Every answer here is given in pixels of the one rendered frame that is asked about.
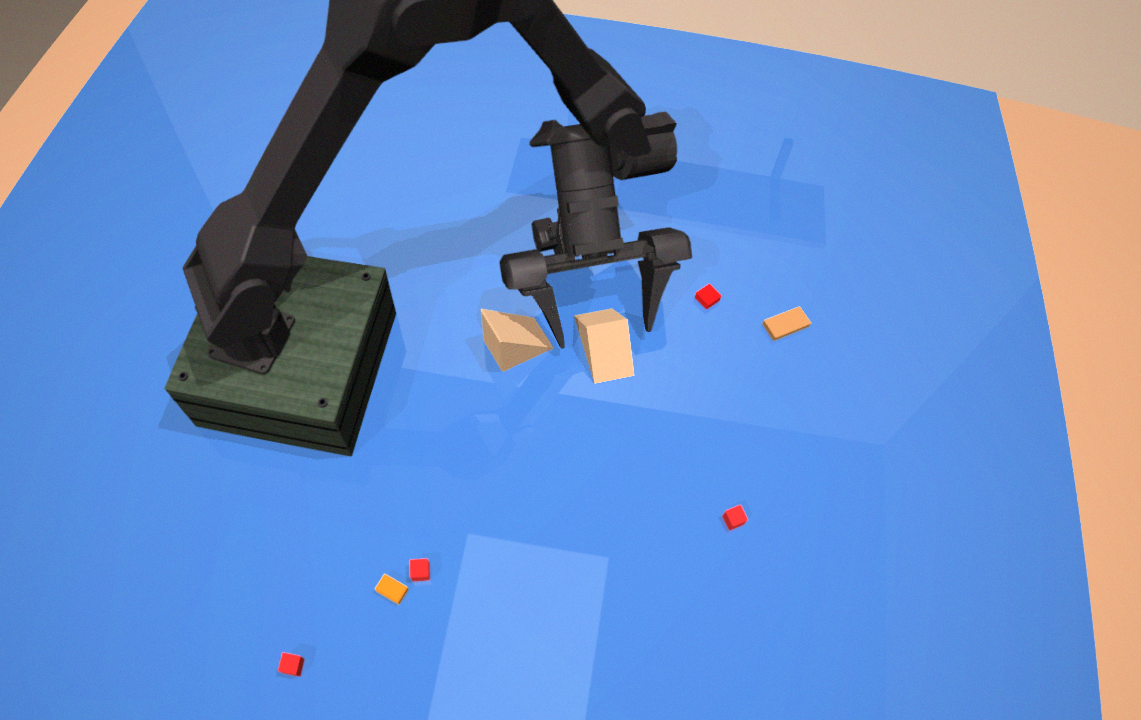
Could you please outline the brown triangular block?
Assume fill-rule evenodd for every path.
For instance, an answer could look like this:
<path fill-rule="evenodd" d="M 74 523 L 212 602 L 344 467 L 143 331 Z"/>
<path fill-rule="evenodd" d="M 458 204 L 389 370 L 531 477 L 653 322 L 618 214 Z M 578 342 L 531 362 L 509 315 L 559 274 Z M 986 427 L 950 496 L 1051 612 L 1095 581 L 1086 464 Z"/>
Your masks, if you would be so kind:
<path fill-rule="evenodd" d="M 534 316 L 480 309 L 480 322 L 483 340 L 501 372 L 553 348 Z"/>

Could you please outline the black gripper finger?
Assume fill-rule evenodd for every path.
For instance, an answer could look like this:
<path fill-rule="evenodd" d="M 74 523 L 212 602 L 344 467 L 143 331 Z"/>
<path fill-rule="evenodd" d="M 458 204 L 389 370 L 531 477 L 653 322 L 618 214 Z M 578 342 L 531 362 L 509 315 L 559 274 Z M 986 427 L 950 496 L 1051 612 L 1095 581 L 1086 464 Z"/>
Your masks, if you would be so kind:
<path fill-rule="evenodd" d="M 563 325 L 560 316 L 558 316 L 555 292 L 551 284 L 547 282 L 547 286 L 544 288 L 533 288 L 533 290 L 518 291 L 523 293 L 523 296 L 532 296 L 535 304 L 539 304 L 539 307 L 541 307 L 541 310 L 544 314 L 544 318 L 547 318 L 548 324 L 550 324 L 558 347 L 565 348 Z"/>
<path fill-rule="evenodd" d="M 681 266 L 679 262 L 652 266 L 644 261 L 638 261 L 638 265 L 642 277 L 644 325 L 647 332 L 652 332 L 670 275 L 680 270 Z"/>

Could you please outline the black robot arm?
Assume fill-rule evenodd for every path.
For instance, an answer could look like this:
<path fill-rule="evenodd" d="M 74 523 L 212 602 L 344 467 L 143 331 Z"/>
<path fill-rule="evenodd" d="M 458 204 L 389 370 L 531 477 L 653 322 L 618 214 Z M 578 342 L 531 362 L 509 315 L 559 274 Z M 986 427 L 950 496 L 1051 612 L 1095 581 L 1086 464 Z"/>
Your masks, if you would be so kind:
<path fill-rule="evenodd" d="M 544 120 L 531 140 L 532 149 L 550 146 L 556 191 L 675 167 L 675 120 L 667 111 L 646 115 L 646 102 L 553 0 L 329 0 L 324 45 L 245 191 L 215 208 L 183 264 L 209 357 L 270 372 L 296 323 L 274 302 L 308 258 L 296 225 L 377 88 L 416 67 L 434 45 L 471 40 L 500 22 L 544 60 L 580 123 Z"/>

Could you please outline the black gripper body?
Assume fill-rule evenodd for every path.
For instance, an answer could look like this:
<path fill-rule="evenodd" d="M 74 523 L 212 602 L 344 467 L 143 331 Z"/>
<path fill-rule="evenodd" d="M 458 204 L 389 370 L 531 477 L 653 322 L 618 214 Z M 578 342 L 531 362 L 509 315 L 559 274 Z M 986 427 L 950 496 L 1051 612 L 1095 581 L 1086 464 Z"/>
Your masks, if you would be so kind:
<path fill-rule="evenodd" d="M 543 256 L 531 250 L 503 254 L 500 273 L 507 290 L 544 288 L 547 274 L 584 266 L 642 258 L 644 262 L 661 266 L 691 259 L 689 234 L 672 227 L 640 230 L 638 241 L 624 243 L 614 183 L 589 191 L 557 191 L 557 199 L 565 252 Z M 575 260 L 578 254 L 582 259 Z"/>

